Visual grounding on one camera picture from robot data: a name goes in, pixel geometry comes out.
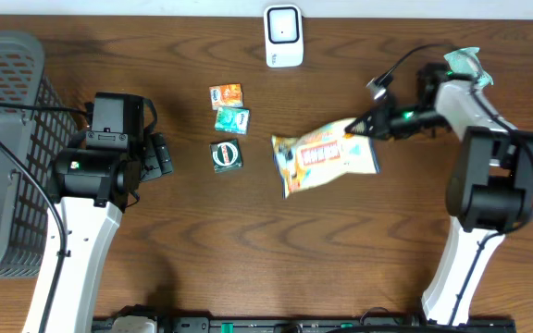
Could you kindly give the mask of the yellow snack bag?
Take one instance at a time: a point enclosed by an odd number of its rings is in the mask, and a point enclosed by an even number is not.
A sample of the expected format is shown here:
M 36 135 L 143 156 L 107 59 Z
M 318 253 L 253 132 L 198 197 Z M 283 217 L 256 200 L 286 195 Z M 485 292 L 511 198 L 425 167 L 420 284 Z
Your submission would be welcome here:
M 275 166 L 283 196 L 325 185 L 345 174 L 377 174 L 379 166 L 372 141 L 345 128 L 352 117 L 330 122 L 301 137 L 273 135 Z

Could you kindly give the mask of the green Zam-Buk box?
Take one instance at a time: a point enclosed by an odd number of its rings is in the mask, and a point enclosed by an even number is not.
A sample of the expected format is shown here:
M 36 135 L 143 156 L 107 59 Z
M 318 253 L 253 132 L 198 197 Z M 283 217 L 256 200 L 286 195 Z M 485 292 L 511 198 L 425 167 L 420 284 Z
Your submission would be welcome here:
M 213 169 L 216 173 L 241 169 L 242 153 L 236 139 L 210 144 Z

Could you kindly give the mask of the teal tissue packet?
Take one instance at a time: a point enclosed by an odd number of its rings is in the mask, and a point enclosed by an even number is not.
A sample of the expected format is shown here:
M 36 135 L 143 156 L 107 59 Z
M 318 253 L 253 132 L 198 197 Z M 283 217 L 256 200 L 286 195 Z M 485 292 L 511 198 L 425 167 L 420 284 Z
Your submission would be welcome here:
M 245 135 L 250 111 L 244 108 L 220 107 L 217 110 L 215 130 Z

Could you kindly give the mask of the light teal packet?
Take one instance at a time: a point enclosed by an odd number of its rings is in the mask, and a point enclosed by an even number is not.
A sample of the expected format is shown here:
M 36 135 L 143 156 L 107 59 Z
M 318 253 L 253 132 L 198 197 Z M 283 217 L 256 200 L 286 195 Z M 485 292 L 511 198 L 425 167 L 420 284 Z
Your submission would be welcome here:
M 443 57 L 453 72 L 471 75 L 477 80 L 476 85 L 484 88 L 487 85 L 493 85 L 494 80 L 481 66 L 477 58 L 479 51 L 479 47 L 466 47 L 447 53 Z

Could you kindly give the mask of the orange tissue packet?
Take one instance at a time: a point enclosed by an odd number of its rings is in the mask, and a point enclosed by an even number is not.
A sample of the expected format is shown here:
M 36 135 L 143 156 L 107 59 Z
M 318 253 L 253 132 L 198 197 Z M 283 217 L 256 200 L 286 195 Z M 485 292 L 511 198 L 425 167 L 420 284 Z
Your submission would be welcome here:
M 220 107 L 243 107 L 242 86 L 239 83 L 223 84 L 209 88 L 213 110 Z

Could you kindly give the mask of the grey plastic mesh basket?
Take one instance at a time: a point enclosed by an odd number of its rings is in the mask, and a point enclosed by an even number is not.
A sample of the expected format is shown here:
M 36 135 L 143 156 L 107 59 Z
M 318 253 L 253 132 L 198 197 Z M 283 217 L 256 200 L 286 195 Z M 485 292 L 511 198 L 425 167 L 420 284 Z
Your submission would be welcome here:
M 41 43 L 25 32 L 0 31 L 0 142 L 40 184 L 46 169 L 76 132 L 68 113 L 40 113 L 63 104 L 44 71 Z M 0 278 L 38 274 L 47 234 L 47 205 L 0 151 Z

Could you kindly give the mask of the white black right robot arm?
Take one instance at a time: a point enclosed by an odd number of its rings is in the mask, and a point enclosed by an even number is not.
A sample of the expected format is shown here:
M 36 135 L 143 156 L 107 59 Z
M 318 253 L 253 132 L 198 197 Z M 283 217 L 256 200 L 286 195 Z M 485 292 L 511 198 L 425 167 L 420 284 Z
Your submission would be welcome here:
M 450 216 L 440 264 L 421 304 L 428 322 L 460 327 L 490 258 L 533 218 L 533 132 L 506 121 L 482 92 L 482 66 L 430 63 L 417 73 L 417 101 L 399 107 L 390 72 L 367 85 L 376 104 L 346 132 L 388 141 L 436 128 L 460 142 L 445 194 Z

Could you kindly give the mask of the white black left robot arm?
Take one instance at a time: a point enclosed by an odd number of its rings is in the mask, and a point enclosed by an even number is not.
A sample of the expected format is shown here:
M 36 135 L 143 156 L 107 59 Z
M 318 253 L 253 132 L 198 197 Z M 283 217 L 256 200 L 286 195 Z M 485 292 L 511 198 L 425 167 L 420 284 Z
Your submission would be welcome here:
M 162 134 L 130 151 L 111 149 L 109 138 L 92 149 L 65 148 L 49 165 L 53 205 L 26 332 L 91 331 L 105 259 L 129 198 L 140 183 L 173 170 Z

